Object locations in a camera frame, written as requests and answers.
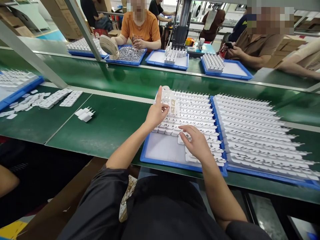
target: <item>desk fan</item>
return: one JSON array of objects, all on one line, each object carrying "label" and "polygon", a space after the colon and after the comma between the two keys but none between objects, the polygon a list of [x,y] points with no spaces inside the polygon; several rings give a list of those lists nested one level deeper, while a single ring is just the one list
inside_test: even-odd
[{"label": "desk fan", "polygon": [[106,35],[101,35],[99,43],[102,50],[110,55],[110,59],[117,60],[119,58],[120,53],[118,45],[114,39],[111,39]]}]

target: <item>smartphone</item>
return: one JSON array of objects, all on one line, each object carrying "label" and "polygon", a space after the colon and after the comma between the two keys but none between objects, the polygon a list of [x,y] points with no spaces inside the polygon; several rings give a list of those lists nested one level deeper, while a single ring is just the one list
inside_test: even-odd
[{"label": "smartphone", "polygon": [[231,48],[233,49],[233,45],[232,45],[232,42],[227,42],[226,45],[228,46],[228,48]]}]

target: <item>orange t-shirt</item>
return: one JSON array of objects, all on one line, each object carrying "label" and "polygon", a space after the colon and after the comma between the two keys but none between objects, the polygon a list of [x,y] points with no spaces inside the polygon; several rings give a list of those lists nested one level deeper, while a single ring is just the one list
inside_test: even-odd
[{"label": "orange t-shirt", "polygon": [[156,16],[147,10],[147,19],[138,27],[133,20],[133,12],[126,12],[123,15],[121,34],[133,41],[142,39],[146,42],[155,42],[160,39],[160,31]]}]

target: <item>tape roll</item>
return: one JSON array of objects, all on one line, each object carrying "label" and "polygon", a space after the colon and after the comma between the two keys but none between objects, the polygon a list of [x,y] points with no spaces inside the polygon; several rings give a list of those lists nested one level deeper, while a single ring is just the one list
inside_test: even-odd
[{"label": "tape roll", "polygon": [[196,51],[196,48],[195,47],[187,47],[187,50],[189,52],[195,52]]}]

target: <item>window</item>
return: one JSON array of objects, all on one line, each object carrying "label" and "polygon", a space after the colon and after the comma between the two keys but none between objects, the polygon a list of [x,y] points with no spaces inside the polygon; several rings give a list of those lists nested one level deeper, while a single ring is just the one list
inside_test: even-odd
[{"label": "window", "polygon": [[176,6],[177,5],[177,0],[163,0],[163,5]]}]

